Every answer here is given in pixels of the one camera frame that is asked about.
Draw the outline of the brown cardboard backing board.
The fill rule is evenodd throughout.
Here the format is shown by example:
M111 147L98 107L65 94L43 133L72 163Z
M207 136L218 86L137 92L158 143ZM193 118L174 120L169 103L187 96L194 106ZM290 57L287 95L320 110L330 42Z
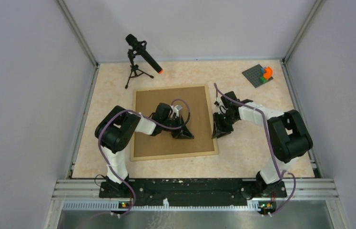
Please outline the brown cardboard backing board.
M183 119L190 116L187 128L193 139L174 139L171 132L157 136L135 133L131 140L132 161L175 159L218 154L217 141L212 138L213 115L207 85L177 88L136 90L133 108L145 116L155 112L159 103L181 105Z

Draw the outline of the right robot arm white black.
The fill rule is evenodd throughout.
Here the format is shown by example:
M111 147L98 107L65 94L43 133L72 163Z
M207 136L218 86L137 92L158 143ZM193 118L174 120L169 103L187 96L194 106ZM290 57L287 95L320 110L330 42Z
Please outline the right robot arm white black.
M248 121L264 128L271 158L256 175L255 190L262 197L269 196L291 165L313 147L313 140L297 110L276 111L239 100L233 91L225 93L214 103L219 111L213 114L213 138L233 132L238 121Z

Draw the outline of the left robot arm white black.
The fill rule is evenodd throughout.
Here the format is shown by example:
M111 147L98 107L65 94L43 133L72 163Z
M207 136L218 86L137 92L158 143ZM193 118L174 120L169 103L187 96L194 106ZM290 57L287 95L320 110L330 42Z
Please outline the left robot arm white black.
M191 112L183 118L182 106L160 103L149 116L140 112L115 106L98 124L94 135L99 150L107 164L108 172L104 186L117 197L128 193L128 171L124 151L135 133L156 136L163 131L170 132L174 139L193 139L187 127Z

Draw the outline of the grey building brick baseplate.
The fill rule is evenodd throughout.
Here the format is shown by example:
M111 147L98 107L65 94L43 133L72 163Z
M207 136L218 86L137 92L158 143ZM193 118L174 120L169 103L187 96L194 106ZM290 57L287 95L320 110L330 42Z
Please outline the grey building brick baseplate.
M261 85L264 85L259 81L259 78L262 76L261 68L263 68L263 66L258 64L242 72L242 75L251 83L254 88L258 88Z

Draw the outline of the colourful toy brick stack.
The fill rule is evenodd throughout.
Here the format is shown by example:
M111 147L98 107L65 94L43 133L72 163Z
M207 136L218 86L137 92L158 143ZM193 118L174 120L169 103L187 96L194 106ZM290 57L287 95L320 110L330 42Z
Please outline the colourful toy brick stack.
M262 76L259 78L259 81L264 84L273 79L273 70L271 67L261 68Z

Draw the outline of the black mini tripod stand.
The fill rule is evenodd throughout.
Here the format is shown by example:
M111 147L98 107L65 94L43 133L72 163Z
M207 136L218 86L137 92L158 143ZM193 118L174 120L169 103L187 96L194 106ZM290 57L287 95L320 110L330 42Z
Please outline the black mini tripod stand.
M134 63L134 58L136 57L137 54L134 54L133 53L133 50L132 49L129 49L128 52L127 52L127 55L128 55L128 58L129 58L129 61L130 61L130 75L128 77L128 80L127 80L127 83L125 85L125 89L128 88L129 86L129 82L132 78L137 78L143 74L149 76L151 79L154 78L154 76L142 71L141 69L139 69L139 66L137 64Z

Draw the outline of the black microphone orange tip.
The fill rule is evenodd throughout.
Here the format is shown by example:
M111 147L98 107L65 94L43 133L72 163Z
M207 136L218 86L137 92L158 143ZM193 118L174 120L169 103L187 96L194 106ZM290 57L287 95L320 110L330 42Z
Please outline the black microphone orange tip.
M158 73L163 72L162 67L157 63L157 61L147 52L146 46L147 41L138 41L135 36L128 34L125 38L127 43L130 45L131 49L128 50L128 56L130 59L134 59L135 56L141 56L147 63Z

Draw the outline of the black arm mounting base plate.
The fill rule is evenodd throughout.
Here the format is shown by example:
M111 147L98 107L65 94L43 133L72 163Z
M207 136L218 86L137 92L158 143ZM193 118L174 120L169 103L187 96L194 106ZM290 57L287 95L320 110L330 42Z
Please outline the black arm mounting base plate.
M126 198L136 207L159 206L167 200L172 207L245 206L257 198L285 198L283 181L265 185L245 178L137 178L125 184L101 182L100 198Z

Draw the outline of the aluminium front rail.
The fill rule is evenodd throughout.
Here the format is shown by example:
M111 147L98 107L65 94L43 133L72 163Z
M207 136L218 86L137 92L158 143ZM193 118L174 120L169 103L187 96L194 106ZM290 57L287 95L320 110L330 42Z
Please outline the aluminium front rail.
M263 211L268 203L276 204L282 200L332 200L338 199L338 191L332 179L326 178L285 178L287 197L285 198L257 198L245 206L228 207L172 207L167 200L159 206L136 207L126 198L100 198L101 182L93 179L66 179L58 180L52 198L63 201L65 210L96 210L125 212L135 211Z

